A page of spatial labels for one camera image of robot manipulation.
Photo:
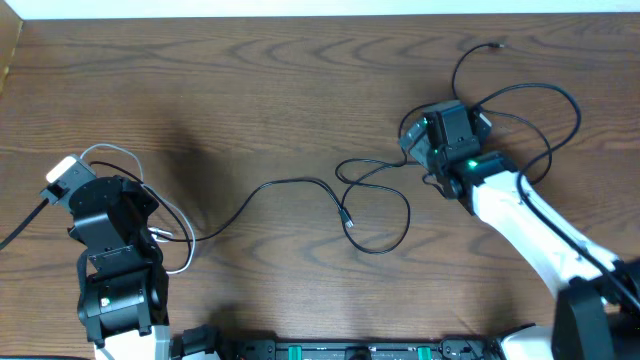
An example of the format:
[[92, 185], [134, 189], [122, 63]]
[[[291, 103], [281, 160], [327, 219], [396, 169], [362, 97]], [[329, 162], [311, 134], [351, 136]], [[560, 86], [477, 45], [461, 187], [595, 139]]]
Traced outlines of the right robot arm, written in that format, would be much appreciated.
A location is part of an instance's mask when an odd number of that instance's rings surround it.
[[425, 104], [399, 130], [402, 151], [424, 166], [446, 199], [500, 233], [556, 301], [550, 326], [499, 336], [500, 359], [636, 359], [639, 263], [584, 236], [547, 204], [504, 154], [482, 147], [492, 124], [458, 100]]

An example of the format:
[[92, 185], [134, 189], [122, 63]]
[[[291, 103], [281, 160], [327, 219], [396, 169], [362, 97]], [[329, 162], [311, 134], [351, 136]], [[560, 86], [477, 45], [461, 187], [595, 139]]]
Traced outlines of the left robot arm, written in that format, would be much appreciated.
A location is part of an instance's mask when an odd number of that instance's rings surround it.
[[168, 274], [148, 230], [158, 202], [139, 183], [101, 177], [70, 197], [78, 259], [78, 317], [97, 359], [167, 359]]

